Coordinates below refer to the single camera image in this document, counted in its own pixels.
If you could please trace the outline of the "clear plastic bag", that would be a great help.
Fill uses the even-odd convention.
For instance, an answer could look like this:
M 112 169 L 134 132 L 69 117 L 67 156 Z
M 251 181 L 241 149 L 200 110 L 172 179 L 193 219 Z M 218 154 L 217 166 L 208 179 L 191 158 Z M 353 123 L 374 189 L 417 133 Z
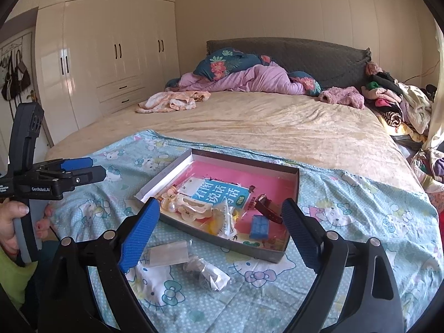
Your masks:
M 167 265 L 179 265 L 188 262 L 188 243 L 176 241 L 151 247 L 148 251 L 148 266 L 150 268 Z

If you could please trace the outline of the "cream white wardrobe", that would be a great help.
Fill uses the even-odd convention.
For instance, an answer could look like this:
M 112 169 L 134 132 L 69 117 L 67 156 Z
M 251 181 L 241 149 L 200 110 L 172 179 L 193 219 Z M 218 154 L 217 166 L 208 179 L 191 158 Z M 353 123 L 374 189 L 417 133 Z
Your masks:
M 54 143 L 179 74 L 175 0 L 37 0 L 38 90 Z

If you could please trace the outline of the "earring card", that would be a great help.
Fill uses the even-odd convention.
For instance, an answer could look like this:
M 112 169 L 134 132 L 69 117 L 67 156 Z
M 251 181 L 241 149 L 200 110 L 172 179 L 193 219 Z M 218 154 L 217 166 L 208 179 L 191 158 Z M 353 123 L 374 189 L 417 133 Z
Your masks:
M 204 181 L 202 178 L 189 177 L 178 187 L 178 193 L 191 197 L 198 191 Z

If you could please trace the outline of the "beige bed cover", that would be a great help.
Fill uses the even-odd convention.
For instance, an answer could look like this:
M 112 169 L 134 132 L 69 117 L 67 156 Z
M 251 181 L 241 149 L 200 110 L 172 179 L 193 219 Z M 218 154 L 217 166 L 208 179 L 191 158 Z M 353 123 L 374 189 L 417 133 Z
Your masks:
M 411 193 L 423 190 L 371 110 L 330 105 L 305 95 L 214 92 L 194 110 L 142 114 L 128 107 L 70 134 L 47 158 L 83 157 L 147 129 L 338 168 Z

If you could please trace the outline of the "fuzzy pink garment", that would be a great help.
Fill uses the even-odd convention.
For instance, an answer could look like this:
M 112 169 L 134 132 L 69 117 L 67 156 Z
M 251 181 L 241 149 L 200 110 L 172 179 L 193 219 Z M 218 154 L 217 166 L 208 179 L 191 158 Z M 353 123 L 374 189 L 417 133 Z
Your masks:
M 355 87 L 331 87 L 318 96 L 321 102 L 331 105 L 345 105 L 356 109 L 364 109 L 364 96 Z

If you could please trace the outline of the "orange spiral hair clip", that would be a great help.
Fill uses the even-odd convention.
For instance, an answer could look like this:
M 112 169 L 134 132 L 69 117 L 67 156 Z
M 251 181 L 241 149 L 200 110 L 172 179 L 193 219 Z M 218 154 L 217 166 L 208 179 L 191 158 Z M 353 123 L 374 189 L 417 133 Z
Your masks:
M 178 189 L 176 185 L 171 185 L 169 187 L 166 187 L 162 192 L 160 192 L 157 195 L 157 200 L 162 201 L 162 200 L 171 200 L 174 199 L 175 196 L 178 193 Z

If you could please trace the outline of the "pink purple duvet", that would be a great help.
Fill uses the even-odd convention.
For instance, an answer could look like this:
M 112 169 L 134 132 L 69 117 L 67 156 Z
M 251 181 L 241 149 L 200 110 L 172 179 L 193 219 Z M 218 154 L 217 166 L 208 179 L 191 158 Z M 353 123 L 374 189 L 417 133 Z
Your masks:
M 206 92 L 273 92 L 283 95 L 305 95 L 301 83 L 293 82 L 285 69 L 272 62 L 271 65 L 255 65 L 247 70 L 234 72 L 218 81 L 192 73 L 184 74 L 176 87 L 178 91 Z

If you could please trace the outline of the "bag dark jewelry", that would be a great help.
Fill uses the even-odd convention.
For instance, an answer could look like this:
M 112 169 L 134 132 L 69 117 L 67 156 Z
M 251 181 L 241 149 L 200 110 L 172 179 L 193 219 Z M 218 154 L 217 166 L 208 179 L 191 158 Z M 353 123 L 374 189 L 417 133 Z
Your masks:
M 192 274 L 202 286 L 214 292 L 224 290 L 231 282 L 227 273 L 198 256 L 190 256 L 184 263 L 183 270 Z

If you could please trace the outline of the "dark grey headboard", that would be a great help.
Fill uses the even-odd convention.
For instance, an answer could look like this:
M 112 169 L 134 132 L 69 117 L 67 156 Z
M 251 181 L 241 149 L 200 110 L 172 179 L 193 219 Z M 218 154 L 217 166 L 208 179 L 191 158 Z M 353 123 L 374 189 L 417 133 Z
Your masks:
M 304 71 L 323 89 L 356 87 L 367 83 L 366 65 L 371 61 L 369 48 L 356 49 L 325 41 L 302 38 L 232 38 L 209 40 L 207 53 L 232 47 L 243 53 L 270 56 L 289 72 Z

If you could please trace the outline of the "cream white hair claw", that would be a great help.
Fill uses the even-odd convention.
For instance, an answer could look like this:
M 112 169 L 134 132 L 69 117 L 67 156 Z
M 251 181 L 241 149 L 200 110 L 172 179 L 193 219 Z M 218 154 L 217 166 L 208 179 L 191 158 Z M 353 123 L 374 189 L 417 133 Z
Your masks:
M 177 212 L 187 223 L 212 217 L 212 204 L 195 200 L 183 194 L 176 196 Z

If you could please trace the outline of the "green fleece garment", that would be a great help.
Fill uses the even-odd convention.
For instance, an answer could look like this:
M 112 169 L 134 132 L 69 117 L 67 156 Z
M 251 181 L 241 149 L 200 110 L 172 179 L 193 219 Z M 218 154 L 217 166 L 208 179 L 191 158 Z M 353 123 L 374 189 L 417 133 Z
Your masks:
M 25 302 L 25 290 L 29 280 L 35 273 L 38 262 L 20 267 L 1 249 L 0 281 L 15 308 L 20 309 Z

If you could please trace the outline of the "small blue box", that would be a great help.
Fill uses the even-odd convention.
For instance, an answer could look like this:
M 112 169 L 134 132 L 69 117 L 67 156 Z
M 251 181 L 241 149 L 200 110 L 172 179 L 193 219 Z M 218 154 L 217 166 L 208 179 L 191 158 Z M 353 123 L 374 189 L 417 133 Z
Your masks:
M 251 219 L 250 239 L 267 240 L 269 236 L 269 220 L 263 215 L 254 215 Z

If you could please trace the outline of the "pile of mixed clothes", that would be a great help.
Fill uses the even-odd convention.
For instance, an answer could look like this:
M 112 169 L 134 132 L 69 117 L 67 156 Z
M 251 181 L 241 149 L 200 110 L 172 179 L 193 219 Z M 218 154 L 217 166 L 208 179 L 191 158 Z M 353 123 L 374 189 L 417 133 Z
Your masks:
M 373 61 L 366 64 L 365 72 L 369 81 L 361 87 L 361 94 L 389 133 L 408 135 L 416 143 L 425 143 L 437 88 L 431 84 L 424 88 L 404 84 Z

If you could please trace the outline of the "cream pearl hair clip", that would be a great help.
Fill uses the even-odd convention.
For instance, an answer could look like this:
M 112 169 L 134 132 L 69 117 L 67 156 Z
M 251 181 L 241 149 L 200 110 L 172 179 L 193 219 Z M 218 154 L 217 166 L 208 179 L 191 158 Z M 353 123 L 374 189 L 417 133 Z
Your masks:
M 166 196 L 165 198 L 161 198 L 160 206 L 163 211 L 167 211 L 169 213 L 175 213 L 177 211 L 176 197 Z

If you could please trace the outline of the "floral dark blue pillow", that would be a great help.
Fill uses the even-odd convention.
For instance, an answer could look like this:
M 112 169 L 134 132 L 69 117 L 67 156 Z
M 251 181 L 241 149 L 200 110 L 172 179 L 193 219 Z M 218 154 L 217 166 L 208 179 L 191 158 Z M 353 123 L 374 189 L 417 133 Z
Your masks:
M 272 58 L 267 55 L 243 53 L 226 47 L 208 54 L 195 68 L 194 74 L 210 81 L 218 81 L 232 73 L 245 71 L 255 65 L 268 66 Z

